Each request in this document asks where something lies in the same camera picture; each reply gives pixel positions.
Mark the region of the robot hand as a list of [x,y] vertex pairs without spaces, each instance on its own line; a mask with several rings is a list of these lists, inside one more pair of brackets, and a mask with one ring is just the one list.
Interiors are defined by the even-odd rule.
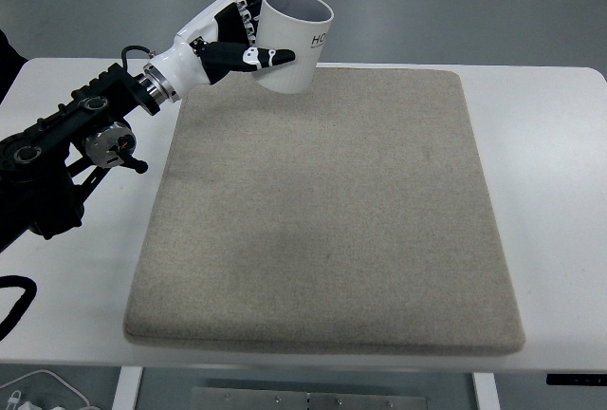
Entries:
[[262,0],[215,0],[153,57],[146,77],[176,101],[199,85],[217,84],[231,72],[255,72],[295,60],[290,49],[257,46]]

